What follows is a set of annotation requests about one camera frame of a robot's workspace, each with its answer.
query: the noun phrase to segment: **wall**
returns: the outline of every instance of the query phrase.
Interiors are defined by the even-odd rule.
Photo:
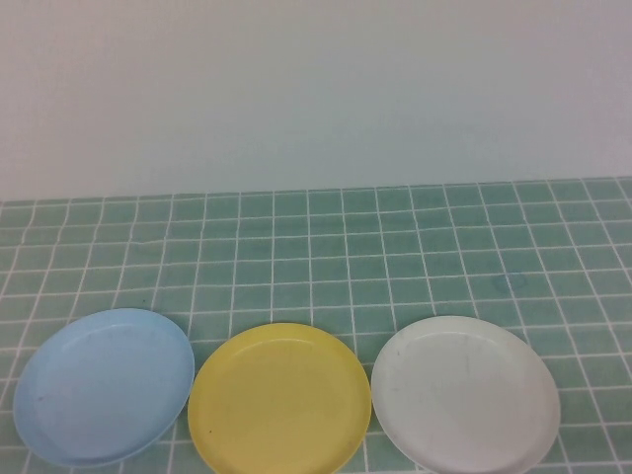
[[[5,0],[0,199],[632,173],[632,2]]]

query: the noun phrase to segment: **tile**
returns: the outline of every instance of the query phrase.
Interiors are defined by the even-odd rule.
[[[354,304],[389,304],[390,296],[386,280],[352,281]]]
[[[607,326],[571,326],[571,336],[580,355],[613,354],[618,349]]]
[[[342,211],[343,202],[340,192],[309,193],[310,214],[337,214]]]
[[[379,210],[408,210],[411,208],[411,197],[408,188],[404,189],[378,189],[377,203]]]
[[[630,385],[632,382],[620,355],[584,357],[582,365],[592,387]]]
[[[345,222],[341,214],[339,215],[312,215],[309,217],[309,234],[310,235],[332,235],[332,234],[344,234],[344,233],[345,233]]]
[[[384,258],[383,257],[349,258],[349,272],[350,272],[351,279],[386,278],[386,268],[384,267]]]
[[[442,187],[411,188],[415,209],[447,207]]]
[[[452,229],[423,230],[420,232],[424,252],[458,250]]]
[[[240,294],[245,287],[235,289],[235,307],[237,307],[238,289]],[[270,307],[270,288],[266,287],[268,292],[268,306]],[[198,286],[196,288],[196,303],[194,311],[225,311],[230,309],[232,301],[232,287],[229,286]]]
[[[564,323],[554,299],[524,299],[517,305],[525,326]]]
[[[353,327],[351,308],[315,308],[314,326],[330,334],[348,334]]]
[[[270,283],[272,282],[272,270],[272,261],[237,262],[235,267],[235,283]]]
[[[418,303],[431,300],[425,278],[391,279],[390,287],[394,303]]]

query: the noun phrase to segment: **plate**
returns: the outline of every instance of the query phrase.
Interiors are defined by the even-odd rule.
[[[516,474],[537,464],[560,426],[555,382],[521,339],[485,321],[411,324],[380,352],[375,415],[411,460],[441,474]]]
[[[361,444],[371,413],[366,374],[335,337],[269,324],[223,344],[199,371],[189,428],[215,472],[333,473]]]
[[[95,313],[29,360],[16,387],[16,428],[53,464],[118,462],[174,423],[194,374],[189,340],[167,318],[140,309]]]

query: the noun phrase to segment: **plate rim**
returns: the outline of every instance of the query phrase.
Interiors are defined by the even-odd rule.
[[[533,456],[534,460],[532,462],[529,463],[528,466],[526,466],[523,470],[519,471],[519,472],[526,472],[528,471],[528,469],[530,469],[531,467],[533,467],[534,465],[537,465],[544,457],[546,457],[548,451],[550,450],[551,446],[554,444],[555,439],[557,438],[558,432],[560,430],[560,424],[561,424],[561,404],[560,404],[560,397],[559,397],[559,391],[557,389],[557,385],[555,384],[555,380],[553,378],[553,375],[551,374],[550,370],[548,369],[548,367],[546,366],[546,364],[544,363],[544,361],[542,360],[542,358],[533,350],[533,348],[527,344],[525,341],[523,341],[521,338],[519,338],[518,336],[516,336],[515,334],[511,333],[510,331],[497,326],[496,324],[490,323],[488,321],[484,321],[478,318],[473,318],[473,317],[467,317],[467,316],[456,316],[456,315],[441,315],[441,316],[433,316],[433,317],[429,317],[429,318],[425,318],[419,321],[416,321],[414,323],[411,323],[410,325],[406,326],[405,328],[401,329],[400,331],[398,331],[397,333],[395,333],[387,342],[386,344],[384,344],[384,346],[382,347],[382,349],[380,350],[379,354],[377,355],[377,358],[375,359],[375,364],[373,365],[373,372],[371,373],[371,401],[373,402],[373,409],[375,412],[375,418],[377,418],[377,421],[379,422],[379,424],[382,426],[382,429],[384,431],[384,433],[386,434],[386,436],[391,440],[391,442],[395,445],[395,447],[397,447],[397,449],[404,454],[408,459],[410,459],[411,461],[413,461],[414,463],[418,464],[419,466],[423,467],[426,470],[429,470],[430,472],[438,472],[438,471],[433,471],[431,468],[427,467],[424,465],[424,460],[420,459],[419,457],[415,458],[415,456],[411,456],[409,454],[408,449],[406,448],[402,448],[401,447],[401,442],[394,438],[394,436],[391,435],[391,431],[390,429],[385,429],[384,427],[387,426],[388,424],[386,423],[382,423],[385,422],[384,417],[384,413],[380,414],[378,413],[378,409],[376,408],[377,406],[380,406],[380,404],[375,404],[375,397],[374,394],[377,393],[377,390],[374,389],[374,384],[373,384],[373,380],[375,377],[375,374],[377,373],[379,376],[379,368],[378,365],[384,365],[384,358],[386,357],[386,353],[388,351],[388,347],[392,346],[393,344],[396,343],[396,341],[398,339],[402,339],[404,337],[408,338],[410,337],[410,335],[414,335],[415,333],[424,333],[424,334],[432,334],[432,333],[436,333],[436,334],[440,334],[441,330],[435,330],[432,331],[430,333],[427,333],[425,331],[425,328],[423,326],[426,326],[428,324],[436,324],[436,325],[441,325],[441,324],[466,324],[466,325],[474,325],[474,326],[478,326],[482,331],[493,331],[494,333],[498,334],[498,335],[502,335],[503,338],[506,338],[506,340],[510,340],[515,344],[518,344],[520,347],[523,347],[524,349],[527,349],[527,352],[529,353],[529,359],[533,360],[534,363],[537,363],[538,365],[540,365],[541,367],[543,367],[545,369],[546,374],[548,374],[548,377],[550,377],[550,382],[552,384],[552,387],[554,389],[554,395],[555,397],[553,397],[555,403],[553,406],[553,411],[554,411],[554,415],[555,415],[555,423],[553,424],[553,426],[555,427],[555,430],[551,430],[550,433],[547,433],[547,436],[544,436],[546,439],[546,442],[543,443],[543,445],[546,445],[546,449],[543,449],[543,453],[541,453],[541,455],[539,456]],[[441,471],[443,474],[462,474],[459,471]],[[481,471],[479,474],[488,474],[487,472]],[[494,471],[493,474],[507,474],[506,471]]]
[[[50,348],[58,344],[58,342],[60,340],[63,340],[64,336],[67,335],[68,332],[72,331],[72,329],[76,330],[78,327],[82,325],[86,325],[86,324],[95,324],[94,321],[99,322],[103,318],[109,318],[113,316],[116,318],[119,318],[123,316],[123,313],[126,313],[126,315],[124,316],[125,318],[130,318],[130,315],[129,315],[130,312],[134,314],[133,316],[131,316],[131,319],[129,319],[129,321],[132,321],[132,322],[140,321],[140,319],[133,319],[133,318],[139,318],[139,317],[145,318],[145,321],[148,321],[146,318],[151,318],[152,320],[155,320],[155,321],[160,320],[167,326],[171,326],[171,328],[174,330],[173,334],[176,334],[178,339],[182,340],[183,343],[186,342],[186,344],[182,344],[181,349],[183,350],[183,353],[185,352],[184,349],[187,349],[186,350],[187,359],[188,359],[187,365],[188,365],[189,372],[191,373],[191,377],[189,377],[190,380],[187,384],[186,390],[183,384],[183,392],[186,393],[187,396],[184,397],[182,407],[179,408],[178,412],[173,417],[173,420],[171,420],[171,417],[170,417],[170,420],[171,420],[170,423],[167,424],[166,427],[160,431],[160,433],[158,433],[157,435],[154,435],[151,439],[149,439],[147,442],[142,444],[139,448],[137,448],[134,451],[127,452],[124,455],[113,457],[112,459],[108,459],[106,461],[99,461],[99,462],[86,461],[86,462],[78,462],[78,463],[69,464],[69,463],[63,463],[59,459],[53,459],[52,457],[46,454],[40,453],[39,448],[35,444],[30,442],[28,436],[24,435],[23,429],[24,429],[25,422],[24,422],[23,417],[16,415],[17,413],[20,413],[19,411],[16,410],[16,408],[18,407],[20,403],[23,403],[20,401],[23,399],[23,397],[20,397],[19,395],[20,395],[20,392],[25,389],[24,384],[27,383],[25,379],[25,374],[28,374],[29,367],[34,367],[35,364],[38,363],[38,358],[42,357],[43,352],[46,350],[50,350]],[[105,328],[111,328],[116,325],[119,325],[121,322],[122,321],[108,322],[104,320],[103,323],[100,323],[100,324],[103,324],[102,329],[105,329]],[[183,408],[186,406],[187,401],[189,400],[189,394],[191,393],[191,388],[193,387],[195,373],[196,373],[196,363],[195,363],[193,347],[191,346],[191,341],[189,340],[185,332],[171,319],[155,311],[150,311],[147,309],[138,309],[138,308],[116,308],[116,309],[107,309],[104,311],[98,311],[96,313],[92,313],[87,316],[81,317],[65,325],[63,328],[59,329],[52,336],[50,336],[46,341],[44,341],[43,344],[41,344],[37,348],[37,350],[33,353],[33,355],[31,355],[26,365],[24,366],[22,373],[20,374],[20,377],[18,379],[16,388],[15,388],[15,396],[14,396],[13,404],[12,404],[14,426],[16,428],[18,436],[20,437],[20,440],[24,443],[27,449],[32,451],[33,454],[40,457],[41,459],[49,462],[50,464],[61,466],[61,467],[68,467],[68,468],[102,467],[102,466],[108,466],[111,464],[116,464],[117,462],[121,462],[125,459],[128,459],[129,457],[134,456],[138,454],[139,452],[143,451],[144,449],[146,449],[147,447],[149,447],[151,444],[153,444],[158,439],[160,439],[160,437],[169,429],[169,427],[174,425],[174,423],[180,416],[180,413],[182,412]]]

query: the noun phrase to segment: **green tile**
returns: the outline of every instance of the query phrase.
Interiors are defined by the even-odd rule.
[[[395,447],[386,434],[366,438],[366,453],[370,471],[413,471],[415,465]]]
[[[312,257],[343,257],[346,253],[342,236],[312,237],[310,243]]]
[[[517,305],[525,326],[564,323],[554,299],[525,299]]]
[[[553,195],[546,183],[516,183],[515,190],[522,202],[550,202]]]
[[[26,321],[35,304],[35,296],[5,295],[0,298],[0,321]]]
[[[415,216],[420,229],[452,227],[452,219],[447,208],[418,210]]]
[[[501,255],[508,273],[542,271],[542,265],[535,250],[504,250]]]
[[[88,269],[83,277],[82,291],[116,290],[119,287],[121,268]]]
[[[586,180],[586,188],[593,199],[622,199],[623,193],[614,180]]]
[[[345,222],[341,215],[312,215],[309,218],[309,233],[310,235],[344,234]]]
[[[514,186],[508,183],[481,185],[485,204],[505,204],[517,202]]]
[[[452,229],[423,230],[420,232],[424,252],[456,251],[456,240]]]
[[[557,388],[586,387],[582,368],[576,358],[548,358],[544,361]]]
[[[206,219],[239,217],[238,197],[209,197],[206,200]]]
[[[561,203],[562,216],[567,222],[595,222],[598,221],[594,207],[590,202]]]
[[[598,423],[599,417],[594,407],[591,392],[588,390],[560,392],[562,423]]]
[[[558,201],[589,200],[589,195],[580,181],[553,182],[551,183],[551,190]]]
[[[606,222],[605,228],[613,244],[632,244],[632,222]]]
[[[273,215],[273,196],[257,195],[241,197],[241,217]]]
[[[379,218],[377,213],[345,214],[345,226],[348,234],[379,232]]]
[[[166,222],[170,211],[171,203],[167,200],[140,202],[136,222]]]
[[[421,256],[389,255],[386,258],[386,262],[388,265],[388,274],[391,278],[424,276],[424,260]]]
[[[354,318],[357,333],[383,333],[395,330],[390,306],[356,308]]]
[[[632,292],[632,285],[624,271],[589,272],[589,278],[597,294]]]
[[[571,462],[609,461],[608,441],[601,427],[564,427],[560,436]]]
[[[135,202],[106,203],[103,209],[102,224],[121,224],[132,222],[136,214]]]
[[[46,270],[52,255],[52,247],[20,247],[14,270]]]
[[[45,272],[13,272],[4,287],[4,294],[38,294]]]
[[[309,193],[310,214],[337,214],[342,211],[343,205],[340,192]]]
[[[238,286],[235,288],[235,306],[239,309],[266,309],[270,308],[270,286]]]
[[[0,319],[3,319],[2,313],[4,302],[4,299],[0,301]],[[68,318],[70,317],[72,305],[74,304],[74,302],[74,294],[63,294],[54,296],[44,294],[39,298],[38,307],[33,314],[33,319]],[[22,313],[22,319],[24,319],[24,316],[28,314],[30,314],[30,311],[27,309],[24,311],[24,313]]]
[[[275,284],[274,308],[302,308],[309,306],[309,283]]]
[[[564,225],[538,225],[531,228],[536,247],[564,247],[571,245],[571,239]]]
[[[606,423],[632,422],[632,388],[595,390],[594,398]]]
[[[452,209],[454,225],[461,227],[489,225],[485,207],[482,205],[470,205],[468,207],[456,207]]]
[[[196,264],[165,265],[160,272],[159,286],[185,286],[196,282]]]
[[[272,261],[268,262],[237,262],[235,283],[253,284],[272,282]]]
[[[533,247],[533,242],[531,242],[531,236],[526,226],[494,227],[494,236],[499,249]]]
[[[411,197],[408,188],[405,189],[378,189],[377,202],[379,210],[408,210],[411,208]]]
[[[566,330],[561,328],[528,328],[526,333],[533,350],[540,356],[567,356],[573,345]]]
[[[36,207],[35,215],[31,226],[38,227],[41,225],[61,225],[66,217],[65,205],[47,205]]]
[[[268,323],[270,323],[270,311],[235,312],[233,314],[232,336]]]
[[[499,274],[503,265],[498,252],[467,252],[463,254],[465,271],[470,275]]]
[[[606,296],[600,300],[608,320],[632,321],[632,296]]]
[[[582,263],[573,248],[542,249],[540,257],[548,272],[582,270]]]
[[[513,301],[477,301],[479,317],[501,327],[520,326],[520,319]]]
[[[349,284],[342,282],[314,283],[312,285],[314,306],[344,306],[350,303]]]
[[[165,245],[164,264],[181,264],[197,262],[199,242],[167,242]]]
[[[382,240],[379,235],[350,235],[347,237],[347,248],[352,256],[381,255]]]
[[[204,239],[234,239],[237,237],[237,219],[209,220],[204,223],[201,235]]]
[[[268,241],[252,241],[253,243],[268,242]],[[270,253],[272,254],[272,242],[270,244]],[[235,245],[234,240],[207,240],[202,241],[199,260],[201,262],[221,262],[232,261],[235,259]]]
[[[227,339],[229,320],[230,314],[228,312],[195,314],[191,320],[189,339],[192,341]]]
[[[560,298],[559,301],[569,324],[605,322],[599,302],[595,298]]]
[[[605,325],[571,326],[570,332],[580,355],[618,352],[616,342]]]
[[[245,296],[241,291],[242,289],[245,287],[235,288],[235,305],[237,304],[237,290],[240,290],[241,296]],[[268,291],[268,307],[270,307],[270,287],[266,286],[266,290]],[[198,286],[194,311],[225,311],[230,309],[232,291],[229,286]]]
[[[308,242],[307,237],[275,239],[275,258],[276,259],[306,259],[309,256],[308,245],[309,245],[309,242]]]
[[[347,259],[340,258],[312,260],[312,279],[314,281],[347,279]]]
[[[59,246],[52,258],[52,269],[83,268],[88,261],[89,245]]]
[[[201,264],[197,269],[197,284],[232,284],[233,263]]]
[[[42,293],[70,293],[79,290],[83,270],[53,270],[48,272]]]
[[[584,357],[582,365],[592,387],[630,385],[630,375],[620,355]]]
[[[386,282],[386,280],[352,281],[352,294],[354,297],[354,304],[390,303],[388,283]]]
[[[575,245],[608,244],[608,237],[601,224],[569,224]]]
[[[411,196],[415,209],[447,206],[442,187],[411,188]]]
[[[351,308],[316,308],[314,326],[330,334],[348,334],[352,331]]]
[[[608,434],[619,460],[632,460],[632,426],[608,427]]]
[[[307,235],[306,216],[275,218],[275,236],[288,237],[297,235]]]
[[[351,279],[386,278],[382,257],[354,257],[349,259]]]
[[[463,276],[430,278],[430,283],[434,301],[458,301],[470,299],[467,280]]]
[[[529,224],[551,224],[562,221],[555,204],[525,204],[522,208]]]
[[[309,281],[309,261],[287,260],[275,262],[275,283]]]
[[[413,212],[382,212],[380,213],[380,220],[384,232],[400,232],[417,229]]]
[[[593,290],[586,274],[572,272],[567,274],[552,274],[549,276],[551,286],[558,296],[592,296]]]
[[[343,191],[343,205],[345,212],[375,212],[377,210],[375,192],[373,190]]]

